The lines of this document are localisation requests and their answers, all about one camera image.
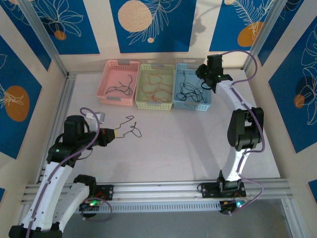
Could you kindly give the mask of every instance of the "tangled cord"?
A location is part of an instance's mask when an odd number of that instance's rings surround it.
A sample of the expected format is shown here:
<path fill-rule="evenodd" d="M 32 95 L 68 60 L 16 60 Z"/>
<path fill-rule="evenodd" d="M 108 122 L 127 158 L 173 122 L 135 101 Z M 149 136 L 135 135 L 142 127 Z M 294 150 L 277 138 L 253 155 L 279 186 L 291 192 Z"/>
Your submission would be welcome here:
<path fill-rule="evenodd" d="M 186 82 L 186 73 L 183 71 L 184 81 L 179 84 L 180 92 L 176 94 L 176 97 L 180 101 L 186 101 L 188 98 L 191 98 L 195 103 L 200 103 L 203 101 L 207 103 L 207 99 L 203 96 L 204 90 L 196 88 L 193 84 Z"/>
<path fill-rule="evenodd" d="M 131 83 L 132 83 L 132 81 L 133 81 L 133 77 L 132 77 L 131 74 L 129 74 L 128 76 L 131 77 L 131 81 L 129 82 L 128 86 L 123 85 L 123 84 L 119 81 L 119 84 L 120 84 L 121 86 L 119 86 L 119 87 L 117 87 L 117 86 L 109 87 L 109 88 L 107 89 L 107 91 L 106 91 L 105 94 L 110 93 L 110 92 L 113 92 L 113 91 L 119 91 L 119 92 L 124 93 L 126 96 L 132 95 L 132 94 L 133 94 L 133 90 L 132 90 L 132 88 L 130 87 L 130 85 L 131 85 Z"/>
<path fill-rule="evenodd" d="M 116 128 L 116 129 L 114 129 L 114 130 L 118 130 L 118 129 L 121 128 L 121 126 L 122 126 L 123 124 L 126 124 L 126 123 L 132 121 L 132 120 L 134 119 L 134 116 L 127 116 L 126 119 L 128 119 L 128 120 L 125 121 L 125 122 L 123 122 L 123 123 L 121 123 L 120 126 L 119 126 L 118 128 Z M 116 137 L 116 138 L 124 138 L 125 135 L 128 134 L 128 133 L 132 133 L 132 134 L 134 134 L 136 137 L 141 138 L 141 137 L 142 137 L 141 131 L 140 131 L 138 128 L 135 127 L 136 124 L 137 124 L 137 123 L 134 122 L 134 125 L 131 125 L 131 126 L 130 126 L 130 128 L 131 128 L 132 130 L 130 130 L 130 131 L 124 133 L 121 137 Z M 137 135 L 137 134 L 134 132 L 134 130 L 137 130 L 140 135 Z"/>
<path fill-rule="evenodd" d="M 158 83 L 152 83 L 150 76 L 159 77 L 160 81 Z M 162 102 L 162 103 L 171 102 L 173 85 L 169 85 L 169 84 L 163 83 L 162 77 L 159 76 L 159 75 L 156 75 L 156 74 L 149 74 L 148 75 L 148 79 L 149 79 L 149 81 L 148 82 L 144 82 L 142 84 L 142 87 L 141 87 L 141 90 L 144 93 L 144 96 L 148 98 L 145 101 L 153 100 L 154 102 Z M 152 91 L 146 91 L 144 89 L 144 86 L 146 86 L 146 85 L 148 85 L 148 86 L 156 85 L 157 87 L 154 90 L 152 90 Z M 163 86 L 171 87 L 171 89 L 170 90 L 165 89 L 165 88 L 163 88 Z M 169 95 L 169 97 L 168 98 L 167 97 L 159 97 L 158 93 L 165 93 L 165 94 Z"/>

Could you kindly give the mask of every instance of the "purple cable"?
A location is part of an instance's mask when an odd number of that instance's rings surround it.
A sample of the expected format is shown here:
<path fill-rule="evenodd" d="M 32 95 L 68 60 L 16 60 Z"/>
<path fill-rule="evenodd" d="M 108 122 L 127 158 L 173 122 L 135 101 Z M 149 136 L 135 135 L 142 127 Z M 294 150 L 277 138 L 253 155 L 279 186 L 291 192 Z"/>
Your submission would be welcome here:
<path fill-rule="evenodd" d="M 101 201 L 101 202 L 104 202 L 105 204 L 107 204 L 108 207 L 110 208 L 110 214 L 109 214 L 109 216 L 106 217 L 106 218 L 104 218 L 104 219 L 101 219 L 101 220 L 89 220 L 88 218 L 84 217 L 84 210 L 85 210 L 85 209 L 83 209 L 83 210 L 81 211 L 81 216 L 82 216 L 83 218 L 85 218 L 85 221 L 87 221 L 87 222 L 99 222 L 99 223 L 100 223 L 100 222 L 106 222 L 106 221 L 108 221 L 108 220 L 112 217 L 112 206 L 110 205 L 110 203 L 108 203 L 106 200 L 104 200 L 104 199 L 102 199 L 102 198 L 99 198 L 99 197 L 87 198 L 87 199 L 85 199 L 83 202 L 92 201 L 92 200 L 98 200 L 98 201 Z"/>
<path fill-rule="evenodd" d="M 46 189 L 47 189 L 47 187 L 48 187 L 48 185 L 49 185 L 49 183 L 50 183 L 52 177 L 54 176 L 54 174 L 57 172 L 57 170 L 58 170 L 65 162 L 67 162 L 67 161 L 70 160 L 71 158 L 75 157 L 76 155 L 79 155 L 79 154 L 80 154 L 81 152 L 83 152 L 84 150 L 88 149 L 88 148 L 96 141 L 96 139 L 97 139 L 97 137 L 98 137 L 99 130 L 100 130 L 100 123 L 99 123 L 99 120 L 98 120 L 97 115 L 96 115 L 92 110 L 90 110 L 89 108 L 81 108 L 81 109 L 80 109 L 80 113 L 81 113 L 82 115 L 84 115 L 84 116 L 85 116 L 86 114 L 84 114 L 84 113 L 82 112 L 83 110 L 88 110 L 88 111 L 91 112 L 91 113 L 94 115 L 94 117 L 96 118 L 96 121 L 97 121 L 97 132 L 96 132 L 96 135 L 95 135 L 95 137 L 93 138 L 93 140 L 92 140 L 88 145 L 86 145 L 83 149 L 77 151 L 76 153 L 74 153 L 74 154 L 72 154 L 72 155 L 66 157 L 66 158 L 65 158 L 62 162 L 60 162 L 60 163 L 55 167 L 55 169 L 52 171 L 51 175 L 50 175 L 49 178 L 47 179 L 47 182 L 48 182 L 48 183 L 45 183 L 45 184 L 44 184 L 44 187 L 43 187 L 43 189 L 42 189 L 42 191 L 41 191 L 41 193 L 40 193 L 39 199 L 38 199 L 38 201 L 37 201 L 36 204 L 35 204 L 35 207 L 34 207 L 34 210 L 33 210 L 32 216 L 31 216 L 31 219 L 32 219 L 32 220 L 30 221 L 29 226 L 28 226 L 28 230 L 27 230 L 27 232 L 26 232 L 26 238 L 29 238 L 29 237 L 30 237 L 31 228 L 32 228 L 32 225 L 33 225 L 33 219 L 35 218 L 36 212 L 37 212 L 38 209 L 39 209 L 39 206 L 40 206 L 40 203 L 41 203 L 42 198 L 43 198 L 43 196 L 44 196 L 44 193 L 45 193 L 45 191 L 46 191 Z"/>
<path fill-rule="evenodd" d="M 257 117 L 255 116 L 255 114 L 253 113 L 253 111 L 244 103 L 243 99 L 240 97 L 240 95 L 238 94 L 238 92 L 233 88 L 233 85 L 235 85 L 236 83 L 248 82 L 248 81 L 250 81 L 251 79 L 253 79 L 253 78 L 256 76 L 256 74 L 257 74 L 257 72 L 258 72 L 258 63 L 257 63 L 257 60 L 256 60 L 256 58 L 255 58 L 251 53 L 249 53 L 249 52 L 247 52 L 247 51 L 244 51 L 244 50 L 228 51 L 228 52 L 225 52 L 225 53 L 223 53 L 223 54 L 221 54 L 221 55 L 226 55 L 226 54 L 229 54 L 229 53 L 232 53 L 232 52 L 243 52 L 243 53 L 246 53 L 246 54 L 249 55 L 249 56 L 252 58 L 252 60 L 254 61 L 254 64 L 255 64 L 254 74 L 253 74 L 251 77 L 247 78 L 247 79 L 242 79 L 242 80 L 238 80 L 238 81 L 233 82 L 233 83 L 231 84 L 231 86 L 230 86 L 230 89 L 232 90 L 232 92 L 234 93 L 234 95 L 236 95 L 236 97 L 239 99 L 239 101 L 242 103 L 242 105 L 248 110 L 248 112 L 249 112 L 249 113 L 251 114 L 251 116 L 253 117 L 253 119 L 254 119 L 254 121 L 255 121 L 255 123 L 256 123 L 256 125 L 257 125 L 257 128 L 258 128 L 258 130 L 259 130 L 259 132 L 260 132 L 260 137 L 261 137 L 261 140 L 262 140 L 262 149 L 261 149 L 261 150 L 250 150 L 250 151 L 246 151 L 246 152 L 243 154 L 243 156 L 242 156 L 242 158 L 241 158 L 241 160 L 240 160 L 240 162 L 239 162 L 239 165 L 238 165 L 238 167 L 237 167 L 237 174 L 238 174 L 238 176 L 239 176 L 241 179 L 243 179 L 243 180 L 246 180 L 246 181 L 249 181 L 249 182 L 252 182 L 252 183 L 254 183 L 254 184 L 259 185 L 259 186 L 261 187 L 261 191 L 260 191 L 260 193 L 259 193 L 257 196 L 255 196 L 255 197 L 254 197 L 252 200 L 250 200 L 249 202 L 245 203 L 241 208 L 239 208 L 239 209 L 235 210 L 234 212 L 232 212 L 232 213 L 235 213 L 235 212 L 241 210 L 242 208 L 249 206 L 249 205 L 250 205 L 251 203 L 253 203 L 254 201 L 256 201 L 256 200 L 262 195 L 262 193 L 263 193 L 263 191 L 264 191 L 264 186 L 263 186 L 261 183 L 259 183 L 259 182 L 257 182 L 257 181 L 254 181 L 254 180 L 252 180 L 252 179 L 248 179 L 248 178 L 243 177 L 242 175 L 239 174 L 239 171 L 240 171 L 241 165 L 242 165 L 243 160 L 244 160 L 244 155 L 249 154 L 249 153 L 261 153 L 261 152 L 263 152 L 264 149 L 265 149 L 265 141 L 264 141 L 264 134 L 263 134 L 262 128 L 261 128 L 261 126 L 260 126 L 260 123 L 259 123 Z"/>

